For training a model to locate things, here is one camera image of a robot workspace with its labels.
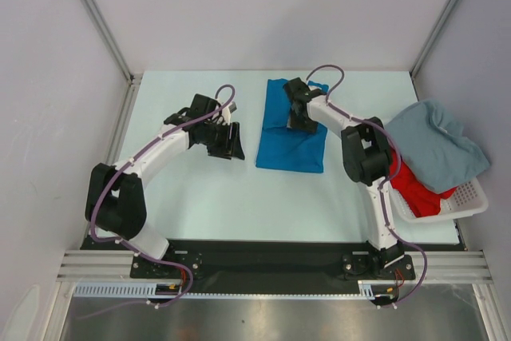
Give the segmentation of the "blue t shirt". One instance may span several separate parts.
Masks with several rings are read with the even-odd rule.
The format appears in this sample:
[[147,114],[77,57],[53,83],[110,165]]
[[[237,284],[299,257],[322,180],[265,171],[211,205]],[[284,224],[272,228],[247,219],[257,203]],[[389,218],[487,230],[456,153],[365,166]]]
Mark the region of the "blue t shirt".
[[286,79],[267,81],[263,122],[255,166],[288,172],[322,173],[327,128],[315,133],[287,127],[291,103],[283,89]]

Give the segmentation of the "grey t shirt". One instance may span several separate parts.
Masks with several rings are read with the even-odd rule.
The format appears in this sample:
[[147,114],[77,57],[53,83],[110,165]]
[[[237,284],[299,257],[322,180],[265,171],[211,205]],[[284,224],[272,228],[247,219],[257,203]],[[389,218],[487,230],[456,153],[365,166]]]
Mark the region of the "grey t shirt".
[[464,125],[436,100],[409,105],[386,131],[408,168],[431,192],[458,187],[490,167],[481,148],[464,134]]

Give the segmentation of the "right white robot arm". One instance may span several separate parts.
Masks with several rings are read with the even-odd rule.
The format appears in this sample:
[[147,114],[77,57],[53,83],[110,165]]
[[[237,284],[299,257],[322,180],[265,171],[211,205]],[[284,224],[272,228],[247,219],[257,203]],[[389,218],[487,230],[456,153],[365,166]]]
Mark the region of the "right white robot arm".
[[287,81],[283,90],[291,103],[288,127],[315,133],[320,125],[336,135],[342,145],[343,167],[359,186],[367,214],[368,255],[359,272],[347,260],[347,275],[391,279],[406,265],[403,241],[398,238],[390,202],[391,143],[377,117],[362,119],[341,110],[329,94],[306,85],[300,78]]

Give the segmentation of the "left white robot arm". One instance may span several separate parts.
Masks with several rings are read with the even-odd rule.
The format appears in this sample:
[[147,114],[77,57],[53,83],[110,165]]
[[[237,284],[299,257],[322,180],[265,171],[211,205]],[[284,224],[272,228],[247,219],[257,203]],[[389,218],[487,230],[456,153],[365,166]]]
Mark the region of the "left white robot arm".
[[194,145],[203,145],[210,157],[244,160],[240,124],[232,120],[235,111],[233,97],[221,101],[197,93],[190,106],[167,117],[134,155],[113,165],[96,165],[85,205],[90,235],[100,242],[97,230],[110,232],[110,241],[148,257],[149,268],[158,276],[171,275],[176,257],[168,252],[169,241],[148,222],[145,188],[170,160]]

